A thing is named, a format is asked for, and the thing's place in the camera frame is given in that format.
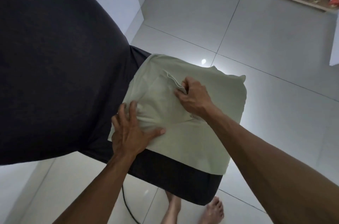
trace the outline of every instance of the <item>bare foot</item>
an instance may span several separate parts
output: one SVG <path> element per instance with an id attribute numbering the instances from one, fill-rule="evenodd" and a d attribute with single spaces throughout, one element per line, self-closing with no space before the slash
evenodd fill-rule
<path id="1" fill-rule="evenodd" d="M 168 208 L 174 209 L 177 213 L 179 213 L 181 210 L 181 198 L 171 194 L 170 192 L 165 192 L 169 202 Z"/>
<path id="2" fill-rule="evenodd" d="M 224 218 L 224 207 L 219 197 L 215 196 L 206 206 L 199 224 L 219 224 Z"/>

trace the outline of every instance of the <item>leg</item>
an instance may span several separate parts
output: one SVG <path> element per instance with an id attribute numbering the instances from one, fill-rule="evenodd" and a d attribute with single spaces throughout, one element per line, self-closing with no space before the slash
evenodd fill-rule
<path id="1" fill-rule="evenodd" d="M 224 207 L 219 197 L 215 196 L 206 206 L 199 224 L 219 224 L 224 218 Z"/>
<path id="2" fill-rule="evenodd" d="M 178 214 L 181 209 L 181 198 L 174 196 L 167 191 L 165 192 L 169 205 L 161 224 L 177 224 Z"/>

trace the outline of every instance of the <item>dark gray ironing board cover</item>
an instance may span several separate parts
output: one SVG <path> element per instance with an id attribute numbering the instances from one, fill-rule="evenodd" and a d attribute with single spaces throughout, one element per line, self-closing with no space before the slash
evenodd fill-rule
<path id="1" fill-rule="evenodd" d="M 149 53 L 96 0 L 0 0 L 0 15 L 0 164 L 74 151 L 106 163 L 110 118 Z M 149 150 L 129 174 L 200 205 L 222 178 Z"/>

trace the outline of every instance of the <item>clothing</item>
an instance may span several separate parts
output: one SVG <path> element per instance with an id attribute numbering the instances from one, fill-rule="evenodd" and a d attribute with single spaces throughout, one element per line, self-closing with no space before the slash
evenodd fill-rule
<path id="1" fill-rule="evenodd" d="M 173 93 L 176 88 L 186 93 L 180 83 L 187 75 L 206 85 L 213 103 L 240 122 L 246 101 L 245 76 L 225 75 L 214 66 L 204 68 L 166 55 L 154 54 L 145 60 L 129 84 L 124 102 L 138 101 L 137 118 L 143 129 L 166 128 L 147 149 L 200 171 L 223 175 L 229 154 L 210 126 L 188 113 Z"/>

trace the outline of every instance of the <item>tile floor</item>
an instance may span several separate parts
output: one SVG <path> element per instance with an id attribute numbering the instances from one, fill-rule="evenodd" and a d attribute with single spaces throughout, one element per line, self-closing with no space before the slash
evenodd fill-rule
<path id="1" fill-rule="evenodd" d="M 241 125 L 339 184 L 339 66 L 328 65 L 333 15 L 288 0 L 145 0 L 142 12 L 132 45 L 245 74 Z M 57 159 L 21 223 L 51 223 L 102 168 L 79 153 Z M 160 223 L 164 191 L 132 176 L 125 187 L 138 221 Z M 223 223 L 272 223 L 232 161 L 217 195 Z M 178 223 L 196 223 L 202 211 L 183 202 Z M 109 223 L 133 223 L 121 195 Z"/>

